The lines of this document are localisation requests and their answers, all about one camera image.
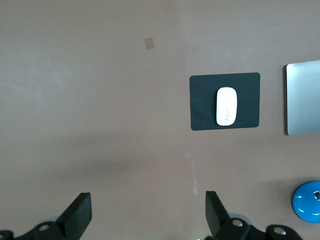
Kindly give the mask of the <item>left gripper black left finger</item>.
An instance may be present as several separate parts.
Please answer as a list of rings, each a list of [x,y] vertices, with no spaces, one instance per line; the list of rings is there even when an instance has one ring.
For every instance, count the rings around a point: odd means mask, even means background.
[[[2,240],[79,240],[92,220],[92,200],[89,192],[80,193],[54,221],[45,221],[27,233],[14,236],[1,230]]]

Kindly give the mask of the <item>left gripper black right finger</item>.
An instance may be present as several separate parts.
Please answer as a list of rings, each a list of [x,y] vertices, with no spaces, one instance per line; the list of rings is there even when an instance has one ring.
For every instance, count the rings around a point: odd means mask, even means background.
[[[265,232],[239,217],[230,217],[215,191],[205,194],[205,217],[211,232],[207,240],[300,240],[292,228],[272,224]]]

